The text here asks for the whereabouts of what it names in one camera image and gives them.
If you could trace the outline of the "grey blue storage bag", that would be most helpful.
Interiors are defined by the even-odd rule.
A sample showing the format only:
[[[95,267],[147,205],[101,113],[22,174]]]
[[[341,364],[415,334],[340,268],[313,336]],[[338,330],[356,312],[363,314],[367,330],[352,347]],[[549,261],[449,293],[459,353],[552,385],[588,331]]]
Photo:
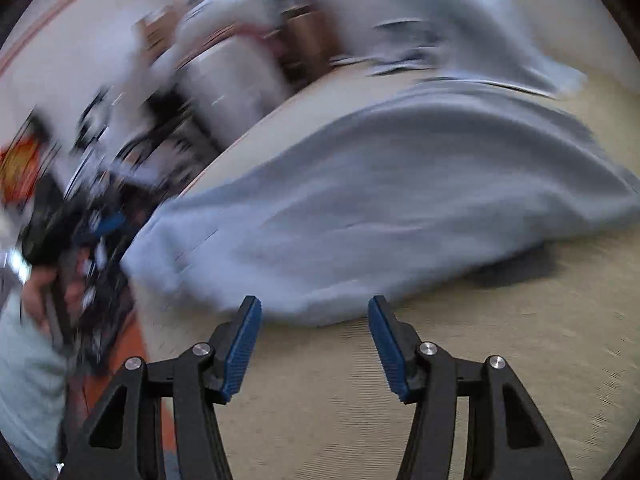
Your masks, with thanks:
[[[570,96],[587,80],[538,46],[513,0],[396,0],[425,18],[442,38],[442,76],[496,84],[552,99]]]

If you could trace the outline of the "white appliance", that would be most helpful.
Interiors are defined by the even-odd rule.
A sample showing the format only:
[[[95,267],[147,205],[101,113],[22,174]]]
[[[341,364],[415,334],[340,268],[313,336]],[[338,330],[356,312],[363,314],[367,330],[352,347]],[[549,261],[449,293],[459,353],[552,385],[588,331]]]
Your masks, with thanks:
[[[272,54],[244,36],[192,58],[177,70],[177,79],[222,152],[292,96]]]

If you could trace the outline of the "light blue sweater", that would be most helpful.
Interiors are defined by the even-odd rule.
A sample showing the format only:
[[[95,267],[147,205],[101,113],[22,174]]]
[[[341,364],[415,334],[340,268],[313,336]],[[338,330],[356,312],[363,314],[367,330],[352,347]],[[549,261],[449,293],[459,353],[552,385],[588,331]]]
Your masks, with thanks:
[[[168,200],[122,258],[175,304],[323,326],[550,240],[635,222],[639,181],[577,118],[439,81],[349,114],[247,174]]]

